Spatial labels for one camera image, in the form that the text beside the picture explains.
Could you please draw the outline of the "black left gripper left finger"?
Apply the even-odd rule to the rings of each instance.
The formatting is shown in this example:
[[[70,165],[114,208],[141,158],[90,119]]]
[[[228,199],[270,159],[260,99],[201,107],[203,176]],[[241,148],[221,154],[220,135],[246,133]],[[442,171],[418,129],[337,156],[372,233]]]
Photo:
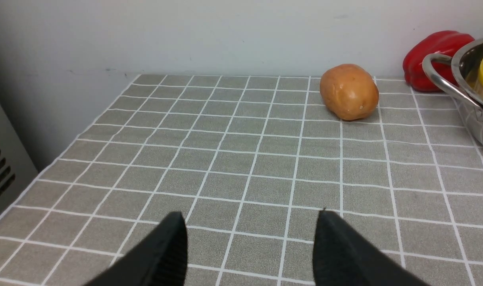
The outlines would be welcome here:
[[[188,236],[183,214],[168,213],[144,239],[87,286],[183,286]]]

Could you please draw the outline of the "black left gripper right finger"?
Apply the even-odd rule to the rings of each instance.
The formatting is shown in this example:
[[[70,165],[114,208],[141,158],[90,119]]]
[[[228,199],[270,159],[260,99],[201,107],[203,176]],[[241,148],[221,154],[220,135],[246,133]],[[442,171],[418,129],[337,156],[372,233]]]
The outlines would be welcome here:
[[[317,286],[427,285],[327,210],[316,219],[313,276]]]

